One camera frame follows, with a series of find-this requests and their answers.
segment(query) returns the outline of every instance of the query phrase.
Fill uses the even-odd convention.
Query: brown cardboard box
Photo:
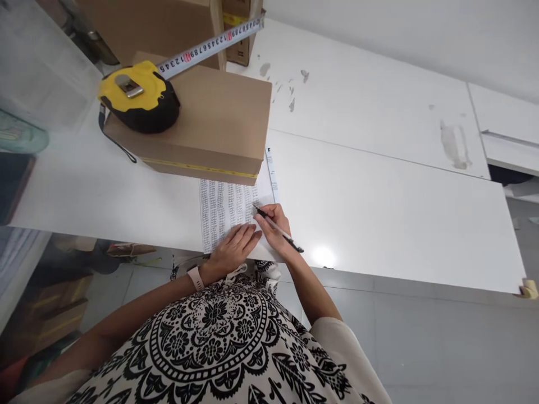
[[[88,306],[82,299],[66,307],[54,310],[30,322],[10,324],[2,335],[6,362],[33,355],[78,329]]]
[[[93,279],[89,273],[52,271],[43,271],[30,281],[14,313],[18,321],[28,321],[82,299]]]
[[[177,55],[223,33],[221,0],[77,0],[123,66],[137,51]],[[203,66],[225,70],[225,51]]]
[[[158,63],[138,54],[136,61]],[[264,158],[271,83],[195,66],[171,80],[180,117],[161,134],[143,135],[113,114],[105,133],[156,171],[254,185]]]
[[[260,16],[262,13],[262,0],[222,0],[223,19],[225,30],[235,27]],[[253,51],[256,34],[239,41],[226,49],[226,59],[229,62],[248,66]]]

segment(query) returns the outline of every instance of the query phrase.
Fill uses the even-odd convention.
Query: yellow tape
[[[75,293],[73,293],[73,297],[71,298],[71,303],[73,303],[75,300],[78,300],[77,299],[77,296],[79,295],[80,293],[80,289],[82,288],[83,286],[83,282],[86,278],[83,278],[81,279],[78,284],[77,284],[77,289],[75,289]]]
[[[49,297],[48,299],[44,299],[44,300],[40,300],[38,301],[36,304],[32,304],[30,305],[29,307],[31,309],[37,309],[38,307],[41,307],[41,306],[44,306],[46,304],[49,304],[50,302],[60,298],[62,295],[54,295],[54,296],[51,296]]]
[[[57,332],[59,329],[62,329],[65,326],[80,320],[82,317],[83,317],[82,314],[78,315],[77,317],[73,317],[72,319],[69,319],[68,321],[54,327],[53,329],[51,329],[51,330],[49,330],[49,331],[47,331],[46,333],[43,333],[43,334],[39,334],[39,335],[35,335],[35,334],[19,334],[18,337],[19,338],[24,338],[24,339],[34,339],[35,337],[39,337],[38,338],[38,342],[39,342],[42,338],[44,338],[44,337],[46,337],[48,335],[51,335],[52,333]]]
[[[234,27],[249,21],[249,19],[237,17],[229,13],[223,13],[223,21],[225,24],[232,25]]]
[[[218,172],[218,173],[221,173],[221,174],[235,175],[235,176],[238,176],[238,177],[247,177],[247,178],[257,178],[258,177],[256,174],[240,173],[240,172],[237,172],[237,171],[227,171],[227,170],[222,170],[222,169],[218,169],[218,168],[211,168],[211,167],[204,167],[204,166],[194,166],[192,164],[175,163],[175,162],[169,162],[169,161],[165,161],[165,160],[157,160],[157,159],[150,159],[150,158],[141,158],[141,160],[144,163],[162,164],[164,166],[190,168],[190,169],[197,169],[197,170],[201,170],[201,171]]]

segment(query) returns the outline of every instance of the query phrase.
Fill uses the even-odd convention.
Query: watch strap
[[[197,292],[200,292],[202,289],[204,289],[204,283],[202,282],[202,278],[200,277],[200,273],[198,272],[198,267],[194,267],[193,269],[187,271],[187,275],[189,275],[189,277],[193,281]]]

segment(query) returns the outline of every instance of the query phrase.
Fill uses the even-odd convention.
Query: masking tape
[[[237,17],[229,13],[223,13],[223,21],[225,22],[225,24],[228,24],[234,27],[234,26],[238,26],[240,24],[243,24],[244,22],[249,21],[249,19],[246,19],[243,17]]]
[[[237,171],[227,171],[227,170],[222,170],[222,169],[218,169],[218,168],[211,168],[211,167],[204,167],[204,166],[194,166],[192,164],[175,163],[175,162],[169,162],[169,161],[165,161],[165,160],[150,159],[150,158],[144,158],[144,157],[142,157],[141,160],[144,163],[162,164],[164,166],[190,168],[190,169],[197,169],[197,170],[200,170],[200,171],[211,171],[211,172],[217,172],[217,173],[221,173],[221,174],[234,175],[234,176],[238,176],[238,177],[246,177],[246,178],[257,178],[258,177],[258,175],[256,175],[256,174],[240,173],[240,172],[237,172]]]

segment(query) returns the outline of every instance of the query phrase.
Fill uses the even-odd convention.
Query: black pen
[[[287,234],[282,228],[276,225],[274,221],[266,214],[266,212],[264,212],[263,210],[260,210],[258,206],[256,206],[255,204],[253,204],[253,206],[256,208],[257,213],[260,216],[262,216],[264,219],[266,219],[266,221],[271,225],[271,227],[273,227],[275,230],[279,231],[280,234],[282,234],[282,236],[285,238],[286,241],[288,241],[288,243],[294,248],[294,250],[296,250],[299,253],[304,252],[304,250],[300,246],[296,246],[294,244],[294,240],[292,239],[292,236]]]

